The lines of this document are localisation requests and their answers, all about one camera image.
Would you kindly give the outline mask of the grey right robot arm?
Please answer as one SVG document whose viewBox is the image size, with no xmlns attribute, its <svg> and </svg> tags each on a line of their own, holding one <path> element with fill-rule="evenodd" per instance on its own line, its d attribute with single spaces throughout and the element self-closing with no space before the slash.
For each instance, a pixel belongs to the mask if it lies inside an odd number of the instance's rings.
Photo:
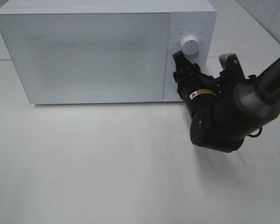
<svg viewBox="0 0 280 224">
<path fill-rule="evenodd" d="M 231 153 L 258 137 L 280 114 L 280 58 L 260 75 L 245 76 L 236 54 L 219 57 L 219 77 L 201 72 L 182 52 L 173 54 L 177 92 L 184 101 L 194 145 Z"/>
</svg>

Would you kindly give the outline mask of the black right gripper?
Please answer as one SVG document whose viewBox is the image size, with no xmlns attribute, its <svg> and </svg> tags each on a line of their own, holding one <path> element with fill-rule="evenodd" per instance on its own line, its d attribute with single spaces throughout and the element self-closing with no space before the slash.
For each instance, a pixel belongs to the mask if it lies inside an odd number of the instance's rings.
<svg viewBox="0 0 280 224">
<path fill-rule="evenodd" d="M 190 116 L 210 117 L 215 104 L 224 93 L 224 88 L 215 82 L 213 76 L 202 73 L 198 64 L 192 64 L 181 50 L 172 56 L 176 67 L 174 79 L 177 83 L 177 92 Z"/>
</svg>

